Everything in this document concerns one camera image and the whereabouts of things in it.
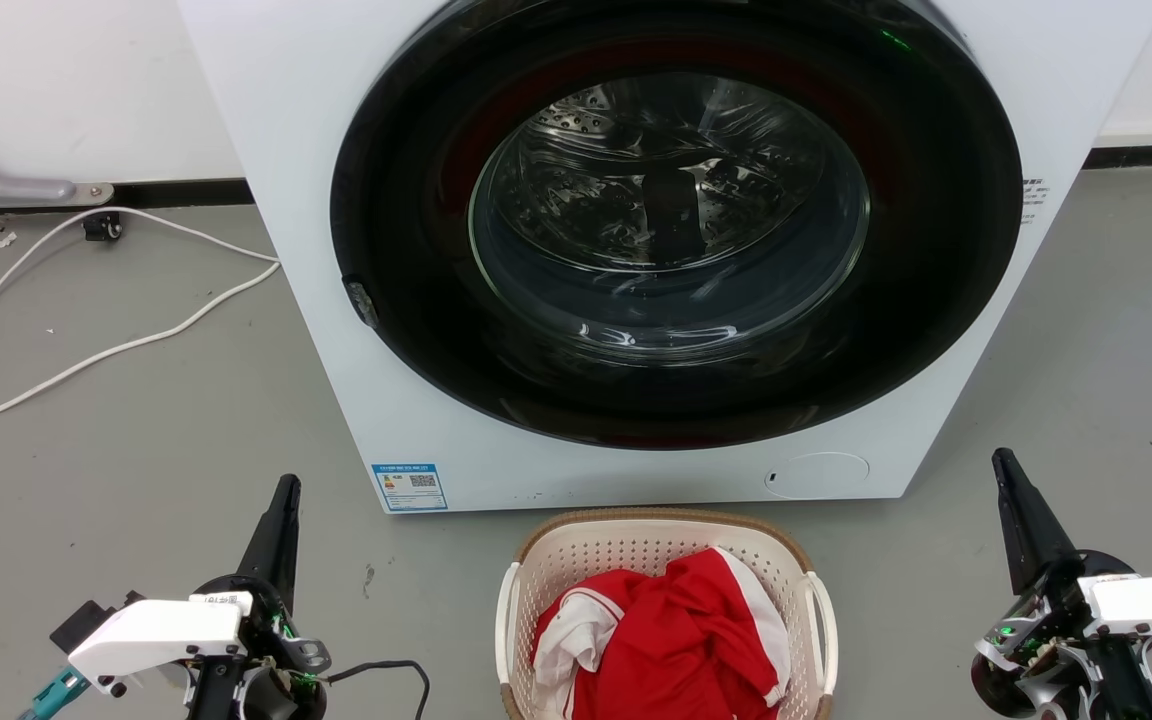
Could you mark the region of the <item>grey door latch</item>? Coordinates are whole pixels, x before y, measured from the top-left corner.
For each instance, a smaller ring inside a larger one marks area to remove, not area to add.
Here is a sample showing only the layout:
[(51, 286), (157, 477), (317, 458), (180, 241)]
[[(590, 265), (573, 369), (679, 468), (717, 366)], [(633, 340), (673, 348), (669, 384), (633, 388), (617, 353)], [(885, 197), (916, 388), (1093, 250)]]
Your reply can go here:
[(351, 304), (355, 314), (364, 323), (366, 327), (374, 329), (379, 327), (378, 314), (376, 314), (374, 302), (372, 302), (369, 291), (364, 283), (361, 282), (361, 278), (355, 275), (344, 275), (342, 278), (342, 285), (347, 293), (349, 304)]

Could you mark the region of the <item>blue energy label sticker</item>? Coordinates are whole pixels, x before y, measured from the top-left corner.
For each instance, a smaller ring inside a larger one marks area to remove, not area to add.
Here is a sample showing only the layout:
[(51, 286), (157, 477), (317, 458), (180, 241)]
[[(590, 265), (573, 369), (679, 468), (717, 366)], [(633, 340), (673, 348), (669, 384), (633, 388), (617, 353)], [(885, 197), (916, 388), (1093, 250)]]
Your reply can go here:
[(372, 464), (372, 479), (385, 511), (447, 511), (442, 480), (434, 464)]

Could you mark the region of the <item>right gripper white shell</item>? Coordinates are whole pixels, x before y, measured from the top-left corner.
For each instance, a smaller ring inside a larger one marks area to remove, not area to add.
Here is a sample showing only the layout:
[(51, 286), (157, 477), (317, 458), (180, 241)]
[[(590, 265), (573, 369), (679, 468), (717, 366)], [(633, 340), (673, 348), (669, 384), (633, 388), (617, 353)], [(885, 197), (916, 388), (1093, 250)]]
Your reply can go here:
[(1152, 720), (1152, 577), (1079, 552), (1014, 450), (992, 468), (1016, 600), (975, 644), (975, 694), (1011, 720)]

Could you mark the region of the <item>round white filter cover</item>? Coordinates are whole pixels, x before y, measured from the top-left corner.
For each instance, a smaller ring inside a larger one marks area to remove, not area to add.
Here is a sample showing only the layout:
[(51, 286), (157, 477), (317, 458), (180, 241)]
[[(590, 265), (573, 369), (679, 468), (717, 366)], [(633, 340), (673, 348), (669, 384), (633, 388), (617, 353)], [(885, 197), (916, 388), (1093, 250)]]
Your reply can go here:
[(764, 486), (785, 500), (840, 500), (865, 497), (869, 473), (863, 457), (819, 452), (781, 462), (765, 475)]

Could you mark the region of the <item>grey wall pipe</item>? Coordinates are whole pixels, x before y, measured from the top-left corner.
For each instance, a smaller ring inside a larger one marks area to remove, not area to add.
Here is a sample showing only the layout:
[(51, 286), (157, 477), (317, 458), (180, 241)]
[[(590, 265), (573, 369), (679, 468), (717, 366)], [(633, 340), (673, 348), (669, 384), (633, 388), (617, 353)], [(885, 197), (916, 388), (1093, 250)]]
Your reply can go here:
[(111, 183), (81, 183), (70, 179), (29, 179), (0, 172), (0, 210), (96, 209), (114, 200)]

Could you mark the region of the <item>black round washer door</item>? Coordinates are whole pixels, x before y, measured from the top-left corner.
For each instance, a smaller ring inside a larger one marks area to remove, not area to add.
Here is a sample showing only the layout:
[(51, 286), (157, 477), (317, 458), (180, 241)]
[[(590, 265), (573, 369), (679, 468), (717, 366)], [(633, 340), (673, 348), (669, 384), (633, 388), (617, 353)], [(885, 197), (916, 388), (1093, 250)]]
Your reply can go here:
[(1018, 132), (929, 0), (458, 0), (356, 111), (342, 278), (511, 427), (691, 450), (940, 359), (1018, 243)]

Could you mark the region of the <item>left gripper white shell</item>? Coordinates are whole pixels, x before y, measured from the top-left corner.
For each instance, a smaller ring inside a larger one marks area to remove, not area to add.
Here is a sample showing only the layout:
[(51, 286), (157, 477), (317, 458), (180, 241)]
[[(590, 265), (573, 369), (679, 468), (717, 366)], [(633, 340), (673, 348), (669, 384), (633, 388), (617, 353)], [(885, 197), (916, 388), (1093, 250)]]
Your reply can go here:
[(187, 600), (132, 602), (67, 666), (113, 698), (141, 673), (179, 667), (185, 720), (323, 720), (332, 655), (291, 617), (301, 492), (297, 475), (279, 478), (238, 575), (211, 579)]

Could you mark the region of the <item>beige perforated laundry basket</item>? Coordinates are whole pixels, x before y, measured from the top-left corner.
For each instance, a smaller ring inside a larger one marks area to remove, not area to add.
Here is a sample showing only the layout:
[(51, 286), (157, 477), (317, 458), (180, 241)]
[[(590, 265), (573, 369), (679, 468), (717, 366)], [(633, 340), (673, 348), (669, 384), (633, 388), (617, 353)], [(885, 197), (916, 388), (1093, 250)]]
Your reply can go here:
[(507, 720), (540, 720), (529, 653), (541, 611), (602, 571), (660, 575), (669, 561), (721, 547), (749, 566), (787, 629), (791, 679), (776, 720), (831, 720), (838, 621), (799, 543), (767, 521), (667, 507), (566, 511), (535, 530), (506, 570), (495, 605), (495, 674)]

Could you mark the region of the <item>white front-load washing machine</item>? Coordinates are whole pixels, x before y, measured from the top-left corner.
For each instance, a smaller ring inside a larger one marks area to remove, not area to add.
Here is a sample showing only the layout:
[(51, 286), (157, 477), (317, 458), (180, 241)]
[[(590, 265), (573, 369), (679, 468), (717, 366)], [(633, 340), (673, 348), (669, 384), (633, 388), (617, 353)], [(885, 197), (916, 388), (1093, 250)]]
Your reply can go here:
[(244, 179), (378, 495), (372, 464), (434, 464), (449, 509), (795, 501), (765, 475), (819, 452), (867, 461), (865, 497), (914, 480), (1152, 32), (1152, 0), (929, 0), (963, 32), (1049, 194), (948, 351), (872, 404), (788, 435), (691, 450), (511, 427), (431, 386), (355, 314), (332, 238), (340, 146), (380, 73), (458, 0), (179, 0)]

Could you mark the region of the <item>red and white garment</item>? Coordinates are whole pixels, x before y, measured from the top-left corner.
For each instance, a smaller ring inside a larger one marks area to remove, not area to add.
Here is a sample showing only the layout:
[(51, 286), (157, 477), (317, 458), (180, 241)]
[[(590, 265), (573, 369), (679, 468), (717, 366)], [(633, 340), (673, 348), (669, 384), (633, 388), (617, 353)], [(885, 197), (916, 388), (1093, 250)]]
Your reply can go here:
[(530, 666), (538, 720), (776, 720), (791, 644), (755, 571), (710, 547), (659, 577), (568, 588), (536, 623)]

